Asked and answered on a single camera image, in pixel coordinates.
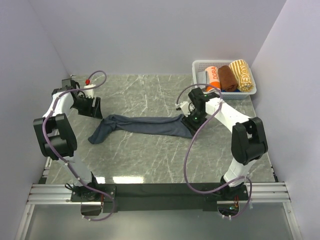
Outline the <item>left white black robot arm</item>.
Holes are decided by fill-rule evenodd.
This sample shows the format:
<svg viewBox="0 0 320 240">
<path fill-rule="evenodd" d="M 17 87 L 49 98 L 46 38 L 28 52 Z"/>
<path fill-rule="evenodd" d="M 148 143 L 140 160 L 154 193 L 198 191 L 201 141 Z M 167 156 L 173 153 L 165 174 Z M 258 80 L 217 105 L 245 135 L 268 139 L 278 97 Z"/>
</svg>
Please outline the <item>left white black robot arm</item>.
<svg viewBox="0 0 320 240">
<path fill-rule="evenodd" d="M 72 177 L 66 187 L 89 201 L 100 197 L 101 189 L 93 173 L 77 154 L 77 138 L 68 120 L 71 109 L 85 117 L 102 119 L 101 99 L 94 96 L 96 84 L 87 79 L 84 87 L 72 78 L 62 80 L 62 86 L 52 91 L 52 101 L 46 113 L 33 121 L 41 153 L 57 161 Z"/>
</svg>

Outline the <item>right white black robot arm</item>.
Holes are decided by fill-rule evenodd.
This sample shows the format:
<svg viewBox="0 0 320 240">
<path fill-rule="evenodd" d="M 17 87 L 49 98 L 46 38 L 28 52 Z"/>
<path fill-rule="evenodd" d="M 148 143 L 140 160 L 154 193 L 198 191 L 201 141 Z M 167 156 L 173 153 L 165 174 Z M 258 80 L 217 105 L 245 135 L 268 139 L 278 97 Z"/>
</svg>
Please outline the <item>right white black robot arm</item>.
<svg viewBox="0 0 320 240">
<path fill-rule="evenodd" d="M 183 161 L 183 177 L 187 187 L 198 194 L 213 194 L 220 191 L 220 195 L 230 200 L 238 193 L 249 178 L 247 174 L 251 167 L 268 151 L 268 143 L 263 121 L 259 117 L 249 117 L 223 100 L 219 89 L 203 92 L 197 84 L 189 94 L 189 102 L 177 101 L 175 106 L 184 114 L 182 123 L 189 129 L 192 139 Z M 213 119 L 217 119 L 231 133 L 232 161 L 227 172 L 222 176 L 222 185 L 213 190 L 197 190 L 188 180 L 187 162 L 190 151 L 202 129 Z"/>
</svg>

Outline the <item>dark blue towel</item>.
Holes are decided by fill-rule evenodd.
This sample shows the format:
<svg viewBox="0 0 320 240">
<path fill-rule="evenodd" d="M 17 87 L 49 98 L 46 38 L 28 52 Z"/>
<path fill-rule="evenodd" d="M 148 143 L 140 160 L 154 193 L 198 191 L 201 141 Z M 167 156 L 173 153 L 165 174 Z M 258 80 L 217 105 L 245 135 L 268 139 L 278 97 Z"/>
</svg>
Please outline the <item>dark blue towel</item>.
<svg viewBox="0 0 320 240">
<path fill-rule="evenodd" d="M 174 117 L 127 117 L 111 114 L 104 118 L 88 141 L 100 144 L 114 131 L 124 130 L 130 133 L 174 136 L 191 139 L 189 131 L 182 124 L 183 114 Z"/>
</svg>

